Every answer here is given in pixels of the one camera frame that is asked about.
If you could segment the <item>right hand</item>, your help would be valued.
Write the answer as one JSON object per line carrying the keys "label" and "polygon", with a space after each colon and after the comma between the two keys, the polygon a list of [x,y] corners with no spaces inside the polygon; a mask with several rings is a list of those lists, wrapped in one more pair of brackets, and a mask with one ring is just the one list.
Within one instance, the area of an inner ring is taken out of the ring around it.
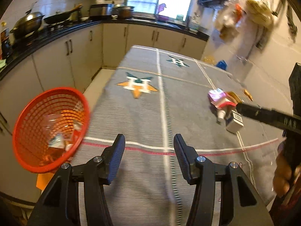
{"label": "right hand", "polygon": [[287,160],[283,155],[283,148],[284,148],[285,141],[281,142],[277,148],[278,155],[276,158],[276,169],[274,172],[273,178],[273,187],[274,191],[278,197],[283,197],[287,194],[290,189],[290,181],[294,178],[294,183],[296,183],[296,179],[300,176],[300,166],[298,166],[294,172],[290,165],[288,164]]}

